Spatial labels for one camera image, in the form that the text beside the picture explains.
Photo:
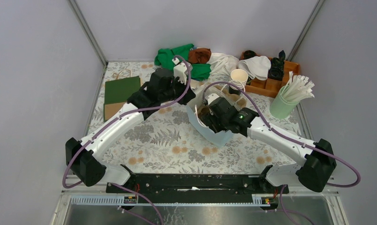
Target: cup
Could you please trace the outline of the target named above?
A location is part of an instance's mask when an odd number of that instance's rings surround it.
[[[270,113],[272,116],[278,119],[284,119],[288,117],[293,109],[296,107],[299,102],[289,102],[286,101],[282,96],[282,91],[286,88],[286,86],[283,86],[279,92],[274,101],[270,105]]]
[[[229,76],[229,82],[244,90],[248,77],[248,73],[243,69],[234,69]],[[232,86],[229,86],[228,91],[230,94],[241,94],[241,91]]]

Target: robotic arm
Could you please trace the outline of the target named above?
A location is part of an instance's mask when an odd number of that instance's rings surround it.
[[[129,180],[131,171],[125,166],[102,162],[104,153],[127,130],[143,122],[157,111],[156,109],[148,111],[147,108],[160,106],[161,103],[175,100],[180,96],[186,88],[186,74],[187,68],[182,63],[175,66],[174,72],[162,68],[157,69],[151,75],[150,81],[144,83],[141,89],[128,99],[121,110],[103,126],[79,141],[74,138],[67,141],[67,164],[70,163],[78,150],[84,148],[72,164],[71,169],[86,186],[95,185],[100,181],[124,185]],[[178,103],[185,105],[194,97],[194,92],[189,88]],[[265,125],[259,114],[249,108],[238,111],[226,99],[216,94],[207,96],[206,100],[210,109],[208,116],[211,118],[208,123],[210,121],[212,123],[209,127],[218,130],[231,130],[233,133],[261,140],[297,162],[293,165],[270,165],[266,167],[260,176],[265,178],[272,186],[302,183],[313,191],[321,192],[323,190],[336,167],[334,159],[276,135]],[[126,114],[126,112],[132,110],[136,112]],[[271,126],[285,136],[333,154],[329,142],[323,139],[316,143],[291,134],[277,126]]]

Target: white cloth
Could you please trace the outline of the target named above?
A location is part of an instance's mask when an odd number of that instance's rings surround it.
[[[239,59],[223,53],[212,53],[207,64],[210,64],[210,75],[230,75],[237,68]]]
[[[238,69],[246,71],[251,79],[255,77],[264,81],[268,77],[271,61],[266,56],[255,56],[238,62]]]

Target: floral tablecloth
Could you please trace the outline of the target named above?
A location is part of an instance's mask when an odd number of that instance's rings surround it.
[[[93,112],[89,133],[103,124],[104,83],[115,80],[124,69],[145,82],[155,71],[153,62],[110,62]],[[119,75],[128,75],[128,70]],[[206,83],[228,81],[224,75],[211,75]],[[273,98],[249,93],[269,121],[281,128],[300,134],[298,117],[280,120],[269,112]],[[264,167],[289,165],[294,161],[271,146],[234,135],[222,148],[207,141],[188,121],[185,106],[175,104],[160,109],[146,121],[127,131],[110,147],[103,160],[127,165],[136,173],[249,173],[259,174]]]

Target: wooden organizer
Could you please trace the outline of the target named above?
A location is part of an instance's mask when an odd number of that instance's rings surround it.
[[[293,71],[293,75],[301,74],[300,64],[285,60],[285,66],[283,68],[284,75],[282,81],[277,81],[273,79],[266,79],[265,81],[261,81],[257,78],[254,78],[251,81],[250,85],[245,86],[245,90],[250,93],[275,98],[278,95],[278,92],[281,89],[281,87],[285,86],[286,83],[289,81],[290,71]]]

